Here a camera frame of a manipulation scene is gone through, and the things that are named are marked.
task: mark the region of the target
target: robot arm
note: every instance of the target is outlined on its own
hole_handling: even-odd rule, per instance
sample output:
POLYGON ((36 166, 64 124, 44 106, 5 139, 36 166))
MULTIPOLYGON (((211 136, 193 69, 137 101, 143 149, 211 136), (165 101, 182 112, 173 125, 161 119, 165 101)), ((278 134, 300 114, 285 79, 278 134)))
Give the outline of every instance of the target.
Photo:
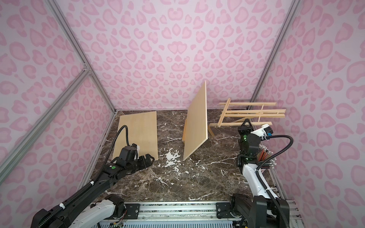
POLYGON ((254 197, 251 201, 249 196, 233 195, 231 211, 239 212, 245 219, 248 228, 289 228, 289 205, 285 200, 279 199, 272 191, 260 169, 286 151, 292 145, 293 138, 286 135, 273 136, 273 131, 268 124, 264 124, 260 129, 254 131, 249 119, 246 119, 238 127, 238 132, 241 137, 238 142, 240 154, 237 156, 237 165, 247 179, 254 197), (262 150, 261 141, 278 137, 289 138, 290 143, 268 158, 259 158, 258 154, 262 150), (267 210, 271 210, 276 217, 267 215, 267 210))
POLYGON ((91 227, 105 218, 115 219, 122 217, 126 208, 123 199, 116 195, 109 195, 100 204, 89 210, 84 210, 101 193, 111 188, 120 179, 138 170, 143 170, 154 162, 154 158, 149 154, 146 157, 140 156, 138 159, 134 159, 135 156, 138 156, 137 145, 125 146, 120 156, 105 166, 100 178, 92 183, 91 188, 82 194, 78 194, 79 191, 76 192, 72 197, 49 211, 41 209, 34 215, 31 228, 91 227), (72 204, 65 207, 66 202, 72 199, 75 199, 72 204), (52 212, 59 210, 60 207, 63 209, 57 214, 52 215, 52 212))

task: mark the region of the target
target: flat wooden board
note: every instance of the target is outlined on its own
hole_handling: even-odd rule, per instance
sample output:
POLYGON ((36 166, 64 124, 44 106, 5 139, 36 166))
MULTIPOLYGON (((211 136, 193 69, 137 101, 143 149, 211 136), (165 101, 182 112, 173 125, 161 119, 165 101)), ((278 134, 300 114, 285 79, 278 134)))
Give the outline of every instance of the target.
MULTIPOLYGON (((140 147, 138 156, 150 154, 158 160, 156 112, 120 116, 118 130, 123 125, 128 127, 129 143, 135 143, 140 147)), ((113 158, 118 157, 126 145, 126 131, 122 130, 115 142, 113 158)))
POLYGON ((204 82, 189 108, 185 126, 184 159, 208 139, 207 83, 204 82))

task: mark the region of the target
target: aluminum frame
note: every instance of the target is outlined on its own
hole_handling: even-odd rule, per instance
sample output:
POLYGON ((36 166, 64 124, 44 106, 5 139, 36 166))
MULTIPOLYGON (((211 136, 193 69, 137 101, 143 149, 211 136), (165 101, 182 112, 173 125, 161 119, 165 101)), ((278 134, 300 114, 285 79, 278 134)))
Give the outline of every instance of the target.
POLYGON ((269 54, 269 58, 265 63, 264 69, 260 75, 259 81, 254 89, 254 92, 252 94, 252 98, 250 100, 250 102, 255 102, 258 94, 260 93, 260 90, 262 88, 263 83, 265 82, 266 77, 268 76, 269 72, 270 72, 270 68, 272 66, 272 64, 275 62, 276 56, 278 54, 278 52, 280 51, 280 47, 283 44, 285 37, 288 34, 288 31, 290 30, 290 27, 295 19, 296 14, 298 13, 299 9, 300 9, 300 5, 302 3, 302 0, 293 0, 290 7, 289 7, 289 11, 287 13, 287 16, 285 17, 284 23, 281 26, 281 29, 279 31, 279 34, 275 40, 275 43, 273 45, 273 48, 271 49, 271 52, 269 54))
POLYGON ((84 51, 82 50, 82 47, 80 45, 80 43, 77 41, 77 38, 75 36, 75 34, 73 33, 70 25, 68 24, 66 17, 64 16, 61 8, 59 7, 58 3, 56 2, 56 0, 46 0, 45 1, 49 7, 49 9, 51 10, 51 12, 53 13, 55 19, 57 20, 58 24, 60 25, 60 27, 62 28, 62 30, 64 31, 66 37, 68 38, 68 40, 70 41, 72 47, 75 49, 75 52, 77 53, 78 57, 81 59, 81 61, 83 62, 85 67, 88 67, 91 70, 91 78, 93 79, 97 89, 99 90, 99 92, 101 93, 101 95, 104 97, 104 100, 106 101, 106 103, 108 104, 109 108, 111 109, 112 112, 115 112, 115 107, 112 103, 112 101, 110 100, 108 94, 106 93, 104 87, 102 86, 102 84, 100 83, 98 77, 96 76, 96 73, 94 71, 94 69, 92 68, 92 65, 90 64, 89 60, 87 59, 84 51))
POLYGON ((37 120, 33 128, 27 132, 22 141, 9 153, 4 163, 0 166, 0 185, 18 165, 31 146, 40 137, 56 115, 61 111, 83 81, 89 76, 89 69, 84 68, 75 80, 53 102, 51 107, 37 120))
POLYGON ((99 145, 98 145, 98 150, 96 153, 94 153, 93 157, 91 158, 89 164, 87 165, 87 168, 86 168, 86 171, 81 179, 81 182, 79 184, 79 186, 77 187, 77 189, 79 190, 81 187, 83 187, 84 185, 86 185, 89 181, 90 181, 90 177, 92 175, 92 172, 94 170, 94 167, 96 165, 96 162, 97 162, 97 159, 99 158, 100 156, 100 153, 101 153, 101 150, 103 149, 104 147, 104 144, 107 140, 107 137, 108 137, 108 134, 110 132, 110 129, 112 127, 112 124, 114 122, 114 119, 115 119, 115 116, 116 116, 116 113, 117 112, 114 112, 111 114, 110 116, 110 120, 109 120, 109 123, 107 125, 107 128, 105 129, 104 131, 104 137, 100 140, 99 142, 99 145))
MULTIPOLYGON (((218 219, 216 212, 216 203, 229 203, 229 201, 157 201, 157 202, 125 202, 128 204, 140 204, 138 219, 124 219, 127 223, 159 223, 174 221, 195 221, 195 222, 227 222, 239 221, 241 218, 218 219)), ((303 224, 300 217, 300 211, 293 200, 287 200, 290 208, 289 221, 291 224, 303 224)), ((116 222, 117 220, 102 220, 103 222, 116 222)))

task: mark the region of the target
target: white cable tie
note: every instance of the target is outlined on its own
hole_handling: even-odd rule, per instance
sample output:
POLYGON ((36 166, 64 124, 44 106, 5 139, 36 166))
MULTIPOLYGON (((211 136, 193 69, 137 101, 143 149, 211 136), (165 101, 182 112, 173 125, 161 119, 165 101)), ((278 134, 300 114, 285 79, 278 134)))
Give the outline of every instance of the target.
POLYGON ((65 209, 66 209, 66 207, 64 206, 64 204, 63 204, 63 203, 60 203, 60 204, 59 204, 59 206, 60 206, 60 207, 62 207, 62 209, 63 209, 63 210, 65 210, 65 209))

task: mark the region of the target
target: wooden slat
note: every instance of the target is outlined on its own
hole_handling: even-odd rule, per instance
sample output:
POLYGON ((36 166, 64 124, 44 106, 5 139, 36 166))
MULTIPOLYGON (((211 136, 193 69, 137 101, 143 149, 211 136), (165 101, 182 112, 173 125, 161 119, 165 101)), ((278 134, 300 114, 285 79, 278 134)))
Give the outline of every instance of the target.
MULTIPOLYGON (((262 105, 261 110, 264 109, 264 105, 262 105)), ((260 122, 261 116, 258 118, 257 122, 260 122)))
POLYGON ((210 133, 210 135, 212 136, 212 137, 214 137, 215 135, 214 135, 214 133, 213 133, 213 131, 212 131, 212 129, 210 128, 210 126, 208 125, 208 131, 209 131, 209 133, 210 133))
POLYGON ((239 119, 239 120, 235 120, 235 121, 233 121, 233 123, 237 123, 237 122, 243 122, 245 119, 247 119, 247 118, 241 118, 241 119, 239 119))
POLYGON ((222 111, 222 114, 219 118, 219 121, 218 121, 218 127, 220 127, 220 125, 222 124, 223 122, 223 118, 224 118, 224 115, 226 114, 226 111, 228 109, 228 106, 229 106, 229 103, 231 102, 231 98, 228 98, 227 102, 226 102, 226 105, 225 107, 223 108, 223 111, 222 111))
POLYGON ((261 106, 261 105, 266 105, 266 106, 275 106, 276 102, 231 102, 230 105, 251 105, 251 106, 261 106))
POLYGON ((182 140, 183 142, 185 142, 185 129, 186 129, 186 122, 187 122, 187 120, 188 120, 188 119, 186 118, 186 119, 185 119, 185 124, 184 124, 184 131, 182 132, 182 134, 183 134, 183 135, 182 135, 182 139, 181 139, 181 140, 182 140))
MULTIPOLYGON (((263 124, 273 125, 272 122, 251 122, 252 125, 261 126, 263 124)), ((241 126, 242 123, 222 123, 221 126, 241 126)), ((218 123, 210 123, 209 126, 217 127, 218 123)))
POLYGON ((246 117, 246 118, 254 118, 254 117, 271 117, 271 118, 285 118, 285 114, 225 114, 224 117, 246 117))
POLYGON ((263 110, 227 110, 226 114, 239 114, 239 113, 285 113, 286 109, 263 109, 263 110))

